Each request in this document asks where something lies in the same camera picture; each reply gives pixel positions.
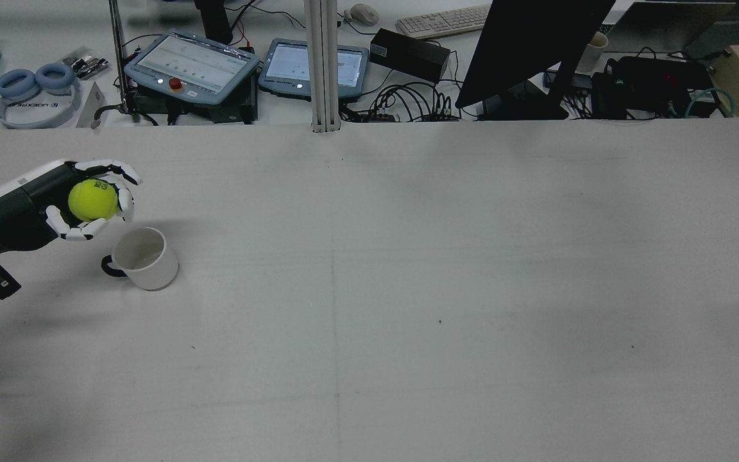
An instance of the keyboard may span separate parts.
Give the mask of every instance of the keyboard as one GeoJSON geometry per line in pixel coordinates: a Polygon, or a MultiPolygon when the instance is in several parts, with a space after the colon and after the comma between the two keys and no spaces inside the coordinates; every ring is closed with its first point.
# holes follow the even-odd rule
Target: keyboard
{"type": "Polygon", "coordinates": [[[403,35],[414,39],[434,39],[463,34],[484,28],[489,6],[490,4],[487,3],[457,10],[405,17],[395,21],[395,26],[403,35]]]}

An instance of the headphone ear cushion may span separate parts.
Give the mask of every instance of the headphone ear cushion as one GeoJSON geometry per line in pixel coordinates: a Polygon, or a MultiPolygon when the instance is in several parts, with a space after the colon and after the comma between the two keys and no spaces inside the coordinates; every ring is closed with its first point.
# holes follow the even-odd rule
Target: headphone ear cushion
{"type": "Polygon", "coordinates": [[[13,102],[24,101],[39,92],[36,76],[27,69],[14,69],[0,77],[0,96],[13,102]]]}
{"type": "Polygon", "coordinates": [[[68,94],[76,75],[70,65],[51,62],[36,71],[36,83],[50,94],[68,94]]]}

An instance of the black monitor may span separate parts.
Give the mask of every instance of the black monitor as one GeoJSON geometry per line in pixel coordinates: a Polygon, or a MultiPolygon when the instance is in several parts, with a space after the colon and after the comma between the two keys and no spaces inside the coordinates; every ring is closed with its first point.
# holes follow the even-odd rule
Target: black monitor
{"type": "Polygon", "coordinates": [[[493,0],[455,107],[483,120],[555,120],[587,43],[615,0],[493,0]],[[560,64],[548,94],[529,79],[560,64]]]}

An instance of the red emergency stop button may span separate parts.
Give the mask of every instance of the red emergency stop button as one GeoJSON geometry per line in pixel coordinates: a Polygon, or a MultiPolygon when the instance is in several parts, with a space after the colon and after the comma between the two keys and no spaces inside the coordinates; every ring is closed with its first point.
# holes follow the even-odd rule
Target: red emergency stop button
{"type": "Polygon", "coordinates": [[[170,91],[182,91],[184,90],[184,85],[182,84],[182,81],[180,81],[177,77],[173,77],[170,79],[170,91]]]}

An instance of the tablet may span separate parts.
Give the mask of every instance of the tablet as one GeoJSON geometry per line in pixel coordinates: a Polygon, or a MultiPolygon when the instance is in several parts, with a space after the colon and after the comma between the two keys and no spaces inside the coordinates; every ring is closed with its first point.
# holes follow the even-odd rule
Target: tablet
{"type": "Polygon", "coordinates": [[[167,96],[220,105],[258,64],[253,53],[171,30],[136,55],[124,71],[142,87],[167,96]]]}
{"type": "MultiPolygon", "coordinates": [[[[361,96],[369,55],[369,49],[364,47],[338,45],[338,99],[361,96]]],[[[307,43],[273,39],[259,75],[259,87],[279,96],[311,99],[307,43]]]]}

